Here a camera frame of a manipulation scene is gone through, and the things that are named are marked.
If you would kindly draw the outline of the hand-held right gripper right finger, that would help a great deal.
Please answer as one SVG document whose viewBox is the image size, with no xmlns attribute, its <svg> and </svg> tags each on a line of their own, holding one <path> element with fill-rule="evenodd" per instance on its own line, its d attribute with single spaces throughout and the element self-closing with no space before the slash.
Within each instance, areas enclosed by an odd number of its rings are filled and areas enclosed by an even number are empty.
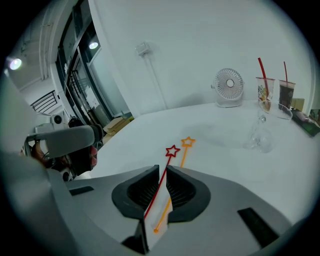
<svg viewBox="0 0 320 256">
<path fill-rule="evenodd" d="M 166 177 L 173 210 L 152 254 L 256 254 L 291 228 L 234 181 L 176 166 L 168 166 Z"/>
</svg>

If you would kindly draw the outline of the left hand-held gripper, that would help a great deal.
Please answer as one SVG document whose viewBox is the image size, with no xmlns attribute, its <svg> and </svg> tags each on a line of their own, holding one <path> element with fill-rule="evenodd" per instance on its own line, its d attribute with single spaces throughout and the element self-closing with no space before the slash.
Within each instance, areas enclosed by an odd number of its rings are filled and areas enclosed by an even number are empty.
<svg viewBox="0 0 320 256">
<path fill-rule="evenodd" d="M 102 139 L 103 128 L 98 124 L 48 130 L 27 136 L 23 151 L 45 168 L 60 172 L 64 181 L 71 181 L 93 169 L 91 146 Z"/>
</svg>

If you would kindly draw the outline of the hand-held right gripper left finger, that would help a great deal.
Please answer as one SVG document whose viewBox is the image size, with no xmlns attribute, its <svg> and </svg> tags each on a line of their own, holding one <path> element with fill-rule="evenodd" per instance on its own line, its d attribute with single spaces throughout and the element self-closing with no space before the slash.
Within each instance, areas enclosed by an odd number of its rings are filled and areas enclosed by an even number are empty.
<svg viewBox="0 0 320 256">
<path fill-rule="evenodd" d="M 72 198 L 108 236 L 148 253 L 145 213 L 159 188 L 159 166 L 66 183 Z"/>
</svg>

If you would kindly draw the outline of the person's left hand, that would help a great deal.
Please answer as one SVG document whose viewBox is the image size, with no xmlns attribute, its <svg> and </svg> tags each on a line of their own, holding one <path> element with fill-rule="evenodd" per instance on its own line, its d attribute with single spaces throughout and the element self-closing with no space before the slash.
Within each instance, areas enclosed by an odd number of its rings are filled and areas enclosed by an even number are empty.
<svg viewBox="0 0 320 256">
<path fill-rule="evenodd" d="M 91 165 L 94 167 L 97 165 L 97 153 L 98 153 L 98 150 L 94 147 L 94 146 L 91 146 L 90 148 L 90 161 L 91 161 Z"/>
</svg>

